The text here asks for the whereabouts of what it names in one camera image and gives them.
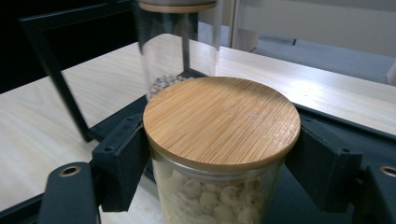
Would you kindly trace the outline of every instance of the wooden table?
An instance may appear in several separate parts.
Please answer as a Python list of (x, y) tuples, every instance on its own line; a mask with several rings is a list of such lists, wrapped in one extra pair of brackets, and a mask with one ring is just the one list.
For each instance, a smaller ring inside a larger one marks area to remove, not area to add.
[[(145, 93), (136, 44), (64, 71), (92, 126)], [(219, 75), (251, 79), (294, 103), (396, 135), (396, 88), (222, 48)], [(86, 143), (48, 77), (0, 95), (0, 211), (44, 191), (47, 176), (73, 161), (89, 161)], [(102, 214), (104, 223), (161, 223), (155, 186), (145, 177), (130, 212)]]

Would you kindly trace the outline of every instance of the glass jar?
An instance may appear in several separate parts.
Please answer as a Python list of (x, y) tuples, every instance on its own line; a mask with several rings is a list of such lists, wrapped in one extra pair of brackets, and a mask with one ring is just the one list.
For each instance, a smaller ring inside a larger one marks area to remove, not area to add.
[(168, 224), (261, 223), (300, 132), (286, 97), (234, 77), (171, 86), (143, 122)]
[(222, 0), (140, 0), (135, 20), (147, 98), (183, 80), (215, 76)]

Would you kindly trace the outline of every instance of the bamboo lid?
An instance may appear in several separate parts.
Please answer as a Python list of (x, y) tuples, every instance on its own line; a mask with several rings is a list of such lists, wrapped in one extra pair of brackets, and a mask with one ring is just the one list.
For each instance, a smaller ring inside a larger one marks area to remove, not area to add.
[(300, 117), (279, 92), (233, 77), (202, 77), (160, 91), (143, 122), (166, 159), (211, 172), (244, 172), (282, 159), (297, 141)]
[(180, 2), (180, 1), (139, 1), (139, 6), (146, 11), (161, 12), (161, 13), (194, 13), (205, 11), (216, 6), (216, 1), (191, 1), (191, 2)]

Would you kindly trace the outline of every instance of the jar lid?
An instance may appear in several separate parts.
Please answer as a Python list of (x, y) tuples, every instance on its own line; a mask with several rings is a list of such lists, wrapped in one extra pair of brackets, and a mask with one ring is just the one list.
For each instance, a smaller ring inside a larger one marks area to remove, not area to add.
[(216, 6), (217, 0), (140, 0), (139, 6), (146, 11), (161, 13), (193, 13)]
[(281, 160), (300, 133), (294, 105), (260, 83), (202, 77), (160, 91), (143, 122), (154, 150), (208, 172), (245, 172)]

